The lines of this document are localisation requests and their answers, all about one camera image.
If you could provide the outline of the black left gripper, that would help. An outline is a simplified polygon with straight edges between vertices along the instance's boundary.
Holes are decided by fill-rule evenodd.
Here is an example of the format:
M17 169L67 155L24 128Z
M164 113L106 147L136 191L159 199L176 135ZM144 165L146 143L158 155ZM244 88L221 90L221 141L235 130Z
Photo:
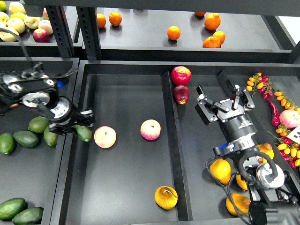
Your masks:
M58 135L71 135L75 133L75 125L94 127L95 118L92 110L76 111L72 110L64 118L51 120L49 130Z

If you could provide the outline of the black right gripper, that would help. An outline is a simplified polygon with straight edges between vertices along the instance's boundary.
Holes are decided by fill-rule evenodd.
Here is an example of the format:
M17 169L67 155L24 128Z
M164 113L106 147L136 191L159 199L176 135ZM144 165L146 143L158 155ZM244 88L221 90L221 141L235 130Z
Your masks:
M221 131L227 142L233 142L243 136L253 136L257 130L245 110L252 110L255 104L247 89L239 85L233 86L231 99L221 103L209 99L199 85L196 111L205 125L218 120Z

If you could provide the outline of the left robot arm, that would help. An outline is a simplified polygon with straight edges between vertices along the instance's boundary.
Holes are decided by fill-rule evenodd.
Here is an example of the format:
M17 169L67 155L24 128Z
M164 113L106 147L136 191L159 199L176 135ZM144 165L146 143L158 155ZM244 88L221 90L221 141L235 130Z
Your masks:
M5 113L19 103L35 108L50 121L50 131L59 135L75 134L77 125L93 127L95 120L92 110L80 111L69 98L59 94L58 81L75 75L78 68L73 67L62 75L49 77L44 73L41 62L33 62L17 34L7 28L1 28L0 31L12 35L19 42L31 65L31 68L17 74L0 75L0 112Z

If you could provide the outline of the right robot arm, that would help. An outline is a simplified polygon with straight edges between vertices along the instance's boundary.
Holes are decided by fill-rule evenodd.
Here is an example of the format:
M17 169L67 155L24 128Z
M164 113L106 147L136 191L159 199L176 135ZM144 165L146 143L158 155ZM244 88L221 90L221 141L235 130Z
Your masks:
M248 218L233 204L238 217L247 225L298 225L300 193L290 174L255 145L257 130L247 114L255 105L248 90L234 85L227 91L229 98L220 102L209 99L201 86L196 90L199 96L195 109L202 121L206 125L217 121L227 141L213 149L215 156L206 161L206 167L229 158L236 170L229 180L240 175L248 187Z

